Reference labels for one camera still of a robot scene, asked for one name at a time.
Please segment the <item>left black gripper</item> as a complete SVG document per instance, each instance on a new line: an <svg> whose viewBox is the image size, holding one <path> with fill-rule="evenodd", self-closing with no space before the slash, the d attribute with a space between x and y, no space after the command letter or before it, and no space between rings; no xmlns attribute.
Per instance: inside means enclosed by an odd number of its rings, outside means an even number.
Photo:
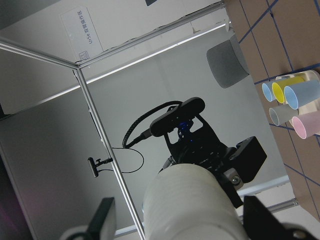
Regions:
<svg viewBox="0 0 320 240"><path fill-rule="evenodd" d="M256 136L239 142L235 147L228 147L217 137L211 126L199 114L195 116L202 127L190 131L192 120L178 124L178 141L170 142L169 135L164 135L165 142L175 164L191 164L200 166L214 175L218 184L238 208L243 205L231 177L225 172L234 169L241 183L251 182L264 164L267 154Z"/></svg>

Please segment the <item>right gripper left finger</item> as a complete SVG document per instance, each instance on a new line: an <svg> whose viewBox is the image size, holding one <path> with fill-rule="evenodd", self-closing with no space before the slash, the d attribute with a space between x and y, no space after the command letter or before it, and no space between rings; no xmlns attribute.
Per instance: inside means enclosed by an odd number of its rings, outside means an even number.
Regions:
<svg viewBox="0 0 320 240"><path fill-rule="evenodd" d="M87 232L92 240L113 240L117 228L116 203L114 197L105 197L101 200Z"/></svg>

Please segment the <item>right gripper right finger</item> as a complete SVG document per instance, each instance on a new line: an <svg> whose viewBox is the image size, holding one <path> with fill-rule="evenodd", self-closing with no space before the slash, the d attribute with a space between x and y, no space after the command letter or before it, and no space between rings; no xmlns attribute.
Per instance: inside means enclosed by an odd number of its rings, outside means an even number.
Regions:
<svg viewBox="0 0 320 240"><path fill-rule="evenodd" d="M255 196L245 196L243 227L251 240L285 240L286 229Z"/></svg>

